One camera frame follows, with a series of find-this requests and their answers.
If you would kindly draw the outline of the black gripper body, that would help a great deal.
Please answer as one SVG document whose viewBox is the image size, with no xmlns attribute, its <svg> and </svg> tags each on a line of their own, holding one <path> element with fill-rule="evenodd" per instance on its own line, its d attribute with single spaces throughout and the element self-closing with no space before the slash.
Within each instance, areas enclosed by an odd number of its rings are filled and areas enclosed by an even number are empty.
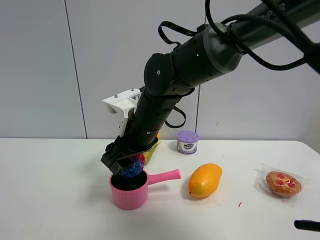
<svg viewBox="0 0 320 240">
<path fill-rule="evenodd" d="M 129 156 L 149 151 L 158 143 L 158 133 L 156 131 L 125 134 L 118 136 L 114 142 L 105 148 L 104 157 L 108 160 L 121 160 Z"/>
</svg>

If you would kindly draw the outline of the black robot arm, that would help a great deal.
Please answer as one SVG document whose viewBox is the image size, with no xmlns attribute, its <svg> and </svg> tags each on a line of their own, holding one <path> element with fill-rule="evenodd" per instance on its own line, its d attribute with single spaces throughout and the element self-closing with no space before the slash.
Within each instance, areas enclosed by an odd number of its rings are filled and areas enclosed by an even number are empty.
<svg viewBox="0 0 320 240">
<path fill-rule="evenodd" d="M 163 28 L 189 36 L 185 43 L 175 42 L 170 53 L 155 53 L 144 68 L 144 86 L 133 88 L 104 100 L 110 113 L 122 113 L 119 135 L 107 145 L 101 162 L 118 174 L 130 165 L 130 157 L 150 150 L 157 142 L 160 128 L 179 100 L 197 86 L 234 71 L 242 56 L 249 55 L 273 71 L 286 71 L 308 64 L 320 69 L 320 46 L 302 28 L 320 19 L 317 0 L 264 0 L 246 14 L 213 21 L 210 2 L 205 2 L 207 23 L 196 31 L 169 21 L 162 22 L 158 34 L 167 43 Z M 254 49 L 285 37 L 303 57 L 284 65 L 266 62 Z"/>
</svg>

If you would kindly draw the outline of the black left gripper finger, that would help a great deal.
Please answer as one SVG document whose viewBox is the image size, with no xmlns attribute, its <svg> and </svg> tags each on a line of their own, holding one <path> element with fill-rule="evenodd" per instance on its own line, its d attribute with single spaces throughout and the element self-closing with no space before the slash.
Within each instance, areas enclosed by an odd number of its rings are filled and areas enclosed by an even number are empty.
<svg viewBox="0 0 320 240">
<path fill-rule="evenodd" d="M 130 166 L 129 158 L 115 159 L 109 157 L 106 153 L 102 155 L 101 162 L 114 174 L 119 174 Z"/>
</svg>

